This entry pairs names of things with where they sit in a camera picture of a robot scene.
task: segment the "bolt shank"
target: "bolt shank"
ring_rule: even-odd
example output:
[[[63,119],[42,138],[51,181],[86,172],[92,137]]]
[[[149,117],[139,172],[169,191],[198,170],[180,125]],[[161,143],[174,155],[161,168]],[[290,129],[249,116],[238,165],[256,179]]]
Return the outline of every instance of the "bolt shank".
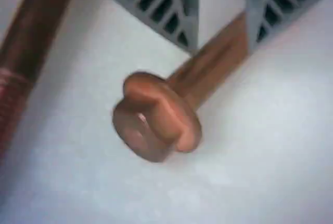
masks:
[[[246,17],[239,14],[169,78],[192,109],[199,108],[248,56]]]

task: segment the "metal bolt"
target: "metal bolt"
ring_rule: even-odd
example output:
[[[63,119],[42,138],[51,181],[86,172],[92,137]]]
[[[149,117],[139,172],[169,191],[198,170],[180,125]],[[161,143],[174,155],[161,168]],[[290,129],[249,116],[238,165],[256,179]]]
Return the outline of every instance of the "metal bolt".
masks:
[[[193,151],[201,140],[195,111],[248,56],[242,12],[168,79],[136,72],[124,82],[113,124],[139,156],[162,162],[172,150]]]
[[[23,0],[0,49],[0,158],[70,0]]]

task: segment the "bolt head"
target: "bolt head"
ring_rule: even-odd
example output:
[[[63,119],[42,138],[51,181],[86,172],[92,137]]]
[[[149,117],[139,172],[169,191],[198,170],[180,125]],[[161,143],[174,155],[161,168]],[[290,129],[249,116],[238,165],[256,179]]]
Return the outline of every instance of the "bolt head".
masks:
[[[151,162],[164,161],[174,149],[192,151],[201,139],[201,125],[191,108],[164,80],[147,73],[126,79],[113,125],[130,149]]]

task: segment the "bolt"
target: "bolt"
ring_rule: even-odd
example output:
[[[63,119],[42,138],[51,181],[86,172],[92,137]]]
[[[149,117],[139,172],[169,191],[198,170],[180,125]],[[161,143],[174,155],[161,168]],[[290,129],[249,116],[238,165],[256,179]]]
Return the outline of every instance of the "bolt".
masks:
[[[0,48],[0,159],[70,0],[23,0]]]
[[[118,135],[151,162],[164,161],[172,150],[193,151],[202,136],[195,111],[247,56],[242,12],[168,79],[133,73],[113,111]]]

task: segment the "white surface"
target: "white surface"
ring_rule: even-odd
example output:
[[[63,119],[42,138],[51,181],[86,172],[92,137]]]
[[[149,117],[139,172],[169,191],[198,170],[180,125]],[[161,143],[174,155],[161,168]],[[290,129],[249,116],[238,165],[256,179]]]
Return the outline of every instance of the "white surface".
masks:
[[[0,0],[1,32],[17,0]],[[187,57],[112,0],[73,0],[1,169],[0,223],[331,223],[333,15],[322,0],[200,110],[192,154],[151,164],[110,111],[137,69]],[[201,0],[200,41],[244,6]]]

